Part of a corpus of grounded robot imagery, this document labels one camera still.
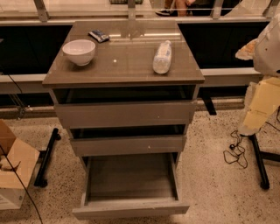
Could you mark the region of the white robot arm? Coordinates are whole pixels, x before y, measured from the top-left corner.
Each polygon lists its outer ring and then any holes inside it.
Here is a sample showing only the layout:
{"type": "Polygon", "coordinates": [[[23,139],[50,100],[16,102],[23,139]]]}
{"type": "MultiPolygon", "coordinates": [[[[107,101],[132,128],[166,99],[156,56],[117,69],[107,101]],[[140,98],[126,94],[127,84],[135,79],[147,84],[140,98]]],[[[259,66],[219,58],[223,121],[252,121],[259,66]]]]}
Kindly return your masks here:
{"type": "Polygon", "coordinates": [[[252,136],[280,107],[280,14],[270,20],[257,38],[239,49],[235,57],[253,60],[254,69],[262,75],[258,83],[249,83],[238,126],[241,135],[252,136]]]}

